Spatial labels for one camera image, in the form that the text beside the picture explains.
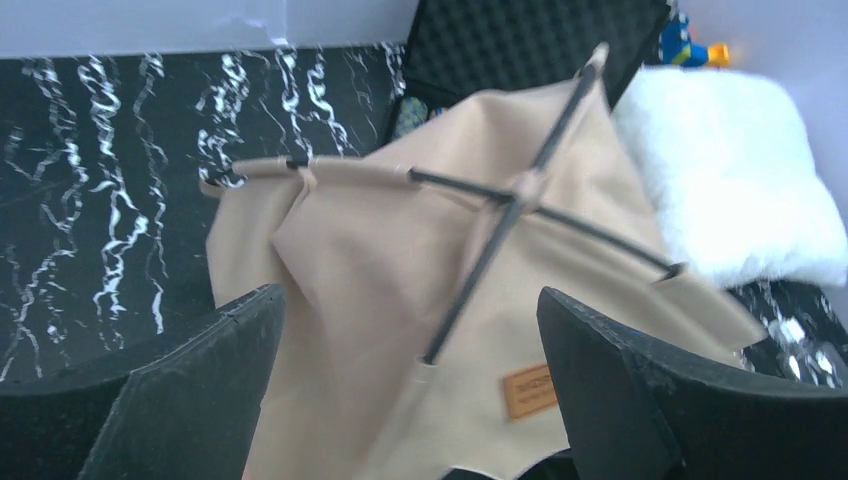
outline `black foam case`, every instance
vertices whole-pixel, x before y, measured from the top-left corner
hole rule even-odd
[[[480,90],[556,83],[572,78],[607,42],[604,82],[612,107],[655,49],[669,13],[666,0],[420,0],[406,44],[404,96],[449,108]]]

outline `beige fabric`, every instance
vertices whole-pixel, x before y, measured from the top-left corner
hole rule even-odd
[[[504,376],[545,361],[535,319],[544,286],[731,365],[734,351],[763,337],[701,278],[659,281],[653,267],[527,214],[438,366],[417,361],[498,210],[411,184],[412,166],[531,199],[541,192],[541,204],[662,253],[600,84],[545,174],[523,175],[575,85],[479,93],[360,162],[322,157],[301,174],[278,160],[237,165],[253,175],[221,195],[207,245],[216,301],[269,281],[288,300],[249,460],[254,480],[435,480],[452,466],[512,479],[567,447],[556,409],[510,422],[502,391]]]

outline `orange leather patch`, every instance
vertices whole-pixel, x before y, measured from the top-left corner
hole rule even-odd
[[[551,371],[546,363],[512,372],[503,379],[507,414],[511,422],[557,405]]]

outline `blue toy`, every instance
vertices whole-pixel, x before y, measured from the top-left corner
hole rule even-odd
[[[660,61],[681,67],[726,67],[730,64],[727,45],[718,43],[704,47],[698,45],[689,33],[689,18],[676,13],[660,34]]]

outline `plastic connector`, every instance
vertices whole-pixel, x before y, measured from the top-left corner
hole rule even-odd
[[[707,47],[709,60],[707,65],[711,67],[726,68],[730,65],[730,50],[727,44],[716,43]]]

